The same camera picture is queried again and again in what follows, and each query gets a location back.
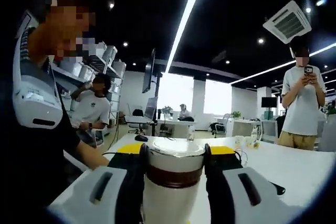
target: paper cup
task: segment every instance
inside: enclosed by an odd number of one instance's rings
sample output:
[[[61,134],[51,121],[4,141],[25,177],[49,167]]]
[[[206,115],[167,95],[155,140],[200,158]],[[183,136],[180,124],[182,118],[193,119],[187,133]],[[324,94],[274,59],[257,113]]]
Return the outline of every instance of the paper cup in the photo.
[[[155,140],[149,145],[143,210],[145,224],[186,224],[203,169],[204,149],[192,142]]]

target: brown cup band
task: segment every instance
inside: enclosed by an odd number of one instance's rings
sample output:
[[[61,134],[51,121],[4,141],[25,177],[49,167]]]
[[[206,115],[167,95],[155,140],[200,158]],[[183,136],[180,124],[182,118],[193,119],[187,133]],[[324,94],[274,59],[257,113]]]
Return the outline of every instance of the brown cup band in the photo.
[[[149,165],[146,175],[151,182],[158,186],[182,189],[196,185],[200,180],[202,169],[187,173],[175,173]]]

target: potted plant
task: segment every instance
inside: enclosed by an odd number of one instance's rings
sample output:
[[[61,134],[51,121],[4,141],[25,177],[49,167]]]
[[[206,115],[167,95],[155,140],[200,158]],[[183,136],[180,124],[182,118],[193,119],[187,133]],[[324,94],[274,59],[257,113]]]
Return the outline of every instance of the potted plant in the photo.
[[[170,116],[170,113],[173,111],[173,109],[170,106],[165,106],[161,111],[163,114]]]
[[[234,112],[231,113],[231,117],[233,119],[238,119],[238,118],[240,118],[240,116],[241,116],[241,113],[239,111],[234,111]]]

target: white cup lid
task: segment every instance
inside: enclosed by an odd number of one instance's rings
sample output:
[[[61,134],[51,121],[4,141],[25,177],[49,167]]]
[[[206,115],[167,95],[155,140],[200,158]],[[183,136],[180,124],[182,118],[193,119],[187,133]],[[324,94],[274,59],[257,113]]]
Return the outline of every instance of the white cup lid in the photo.
[[[205,150],[200,145],[187,141],[171,141],[168,139],[154,140],[150,149],[175,157],[200,156]]]

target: laptop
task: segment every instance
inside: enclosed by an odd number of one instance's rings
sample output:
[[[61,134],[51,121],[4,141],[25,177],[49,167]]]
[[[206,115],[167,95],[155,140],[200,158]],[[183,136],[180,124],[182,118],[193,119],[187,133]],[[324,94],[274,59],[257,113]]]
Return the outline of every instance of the laptop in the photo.
[[[157,103],[157,97],[149,98],[144,116],[126,115],[125,121],[127,123],[152,124]]]

